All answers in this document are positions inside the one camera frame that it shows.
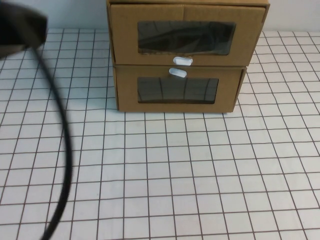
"clear plastic window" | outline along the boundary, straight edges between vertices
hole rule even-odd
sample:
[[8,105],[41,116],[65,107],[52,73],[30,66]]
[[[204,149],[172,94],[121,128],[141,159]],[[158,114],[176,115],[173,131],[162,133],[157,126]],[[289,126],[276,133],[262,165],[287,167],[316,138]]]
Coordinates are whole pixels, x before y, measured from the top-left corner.
[[214,104],[218,78],[139,77],[139,103]]
[[228,55],[235,29],[234,22],[140,21],[138,52]]

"drawer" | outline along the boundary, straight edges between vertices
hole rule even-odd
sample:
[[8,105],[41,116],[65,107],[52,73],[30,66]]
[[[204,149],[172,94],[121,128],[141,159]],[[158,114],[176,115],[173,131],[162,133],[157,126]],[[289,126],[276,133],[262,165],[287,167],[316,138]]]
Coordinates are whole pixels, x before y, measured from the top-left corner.
[[261,33],[262,6],[112,4],[109,18],[118,65],[248,66]]
[[[186,73],[172,75],[173,70]],[[118,109],[123,112],[232,112],[246,73],[237,67],[116,66]]]

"table surface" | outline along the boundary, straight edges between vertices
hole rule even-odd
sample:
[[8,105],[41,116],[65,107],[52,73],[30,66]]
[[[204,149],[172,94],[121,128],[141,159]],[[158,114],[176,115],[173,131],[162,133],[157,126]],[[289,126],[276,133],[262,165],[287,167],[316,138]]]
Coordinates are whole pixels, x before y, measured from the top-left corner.
[[[116,110],[107,30],[42,48],[72,129],[54,240],[318,240],[320,33],[261,34],[233,113]],[[29,51],[0,61],[0,233],[35,240],[60,194],[55,101]]]

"black cable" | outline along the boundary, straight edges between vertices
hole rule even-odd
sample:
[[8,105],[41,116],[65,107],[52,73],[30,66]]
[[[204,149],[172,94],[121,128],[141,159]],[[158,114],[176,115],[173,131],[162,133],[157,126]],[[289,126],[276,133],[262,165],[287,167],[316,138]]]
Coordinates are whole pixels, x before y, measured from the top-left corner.
[[60,113],[61,121],[62,121],[62,129],[64,133],[64,144],[65,144],[65,169],[64,169],[64,179],[61,189],[61,194],[59,197],[59,201],[57,203],[55,212],[53,214],[53,217],[44,231],[44,234],[41,238],[41,240],[49,240],[52,235],[54,234],[54,231],[56,230],[61,217],[63,215],[63,212],[65,210],[71,183],[72,183],[72,143],[70,138],[70,130],[68,126],[67,116],[65,114],[64,106],[62,104],[58,89],[55,85],[54,78],[51,76],[48,67],[45,64],[45,61],[41,57],[40,53],[37,51],[36,46],[39,46],[39,40],[37,36],[34,34],[34,32],[31,30],[30,26],[27,24],[26,21],[16,19],[14,16],[10,14],[10,11],[6,11],[6,8],[2,6],[0,2],[0,16],[2,16],[4,19],[7,20],[8,24],[12,26],[12,29],[16,32],[16,34],[21,38],[21,40],[27,45],[32,48],[32,51],[34,55],[36,56],[36,59],[38,60],[43,73],[48,80],[48,83],[50,85],[50,88],[53,92],[53,95],[55,97],[55,101],[58,107],[58,111]]

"white plastic pull tab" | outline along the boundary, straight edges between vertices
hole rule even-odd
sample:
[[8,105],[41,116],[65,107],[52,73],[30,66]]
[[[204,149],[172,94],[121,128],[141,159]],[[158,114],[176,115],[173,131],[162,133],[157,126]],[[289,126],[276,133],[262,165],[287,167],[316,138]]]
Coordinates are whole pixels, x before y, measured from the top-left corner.
[[169,73],[180,78],[185,78],[187,76],[186,71],[177,68],[170,68]]
[[176,65],[180,65],[180,66],[191,66],[191,64],[193,63],[193,59],[189,58],[189,57],[182,57],[182,56],[176,56],[173,59],[173,62]]

